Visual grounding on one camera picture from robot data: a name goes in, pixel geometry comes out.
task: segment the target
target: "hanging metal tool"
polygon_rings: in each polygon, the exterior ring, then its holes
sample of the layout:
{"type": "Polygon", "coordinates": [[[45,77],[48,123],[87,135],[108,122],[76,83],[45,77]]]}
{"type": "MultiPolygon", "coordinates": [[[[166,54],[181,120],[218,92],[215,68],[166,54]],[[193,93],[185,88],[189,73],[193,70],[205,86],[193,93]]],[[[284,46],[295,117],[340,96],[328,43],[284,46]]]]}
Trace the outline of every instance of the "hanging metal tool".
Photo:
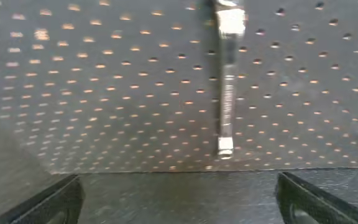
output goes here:
{"type": "Polygon", "coordinates": [[[221,53],[221,115],[218,156],[233,157],[232,115],[238,76],[239,42],[246,30],[246,12],[242,0],[215,0],[221,53]]]}

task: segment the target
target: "perforated metal panel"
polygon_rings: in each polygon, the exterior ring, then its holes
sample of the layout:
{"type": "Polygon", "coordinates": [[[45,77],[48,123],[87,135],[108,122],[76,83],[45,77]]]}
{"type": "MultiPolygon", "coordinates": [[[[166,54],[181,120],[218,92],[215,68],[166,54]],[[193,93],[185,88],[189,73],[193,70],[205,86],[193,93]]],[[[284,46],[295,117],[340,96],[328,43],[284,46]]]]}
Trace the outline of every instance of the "perforated metal panel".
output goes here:
{"type": "Polygon", "coordinates": [[[51,172],[358,167],[358,3],[246,9],[233,160],[202,0],[0,1],[0,118],[51,172]]]}

